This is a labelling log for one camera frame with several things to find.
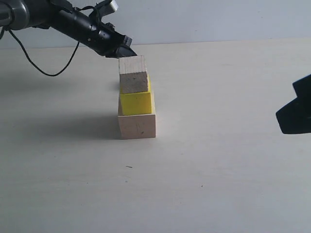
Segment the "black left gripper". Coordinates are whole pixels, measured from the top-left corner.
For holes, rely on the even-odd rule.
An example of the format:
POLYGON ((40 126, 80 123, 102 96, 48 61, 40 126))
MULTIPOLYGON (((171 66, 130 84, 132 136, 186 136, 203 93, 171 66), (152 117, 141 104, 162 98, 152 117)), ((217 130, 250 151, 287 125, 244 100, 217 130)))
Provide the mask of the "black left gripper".
POLYGON ((107 58, 137 56, 130 48, 131 38, 115 31, 113 24, 103 23, 99 17, 89 17, 93 7, 71 9, 62 7, 52 17, 50 26, 86 45, 100 56, 107 58))

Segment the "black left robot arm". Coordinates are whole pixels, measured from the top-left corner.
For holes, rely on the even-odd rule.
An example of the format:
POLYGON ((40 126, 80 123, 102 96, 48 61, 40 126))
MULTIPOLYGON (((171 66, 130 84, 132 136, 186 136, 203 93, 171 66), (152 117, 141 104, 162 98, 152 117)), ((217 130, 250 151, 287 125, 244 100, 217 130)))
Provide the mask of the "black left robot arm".
POLYGON ((104 16, 117 11, 114 0, 103 0, 83 8, 67 0, 2 0, 0 25, 9 30, 53 28, 82 43, 100 56, 122 58, 136 56, 131 49, 132 39, 120 34, 104 16))

